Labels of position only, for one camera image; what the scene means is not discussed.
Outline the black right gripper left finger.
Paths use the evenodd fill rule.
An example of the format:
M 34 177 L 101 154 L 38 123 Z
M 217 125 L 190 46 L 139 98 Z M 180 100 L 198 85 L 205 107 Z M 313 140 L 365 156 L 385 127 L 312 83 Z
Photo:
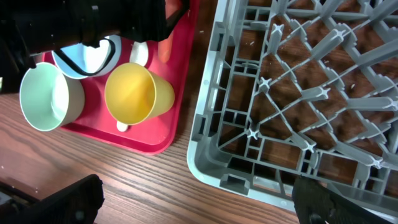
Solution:
M 103 203 L 103 182 L 95 174 L 42 200 L 1 183 L 1 223 L 94 223 Z

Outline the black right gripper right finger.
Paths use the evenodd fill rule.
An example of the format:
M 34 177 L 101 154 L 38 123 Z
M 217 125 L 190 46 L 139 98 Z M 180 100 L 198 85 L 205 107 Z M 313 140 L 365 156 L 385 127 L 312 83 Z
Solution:
M 301 224 L 389 223 L 307 177 L 301 176 L 295 180 L 292 200 Z

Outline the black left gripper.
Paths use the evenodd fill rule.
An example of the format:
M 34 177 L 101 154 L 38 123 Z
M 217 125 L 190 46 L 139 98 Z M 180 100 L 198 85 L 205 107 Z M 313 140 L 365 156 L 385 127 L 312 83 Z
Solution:
M 94 1 L 99 35 L 118 35 L 137 42 L 163 41 L 190 8 L 190 1 Z

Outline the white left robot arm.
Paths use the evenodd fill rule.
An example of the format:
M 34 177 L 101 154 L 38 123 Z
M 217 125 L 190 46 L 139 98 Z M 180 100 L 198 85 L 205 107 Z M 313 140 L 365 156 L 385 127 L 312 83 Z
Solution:
M 35 66 L 33 56 L 82 43 L 96 47 L 109 35 L 163 41 L 189 10 L 163 0 L 1 1 L 1 65 L 9 72 Z

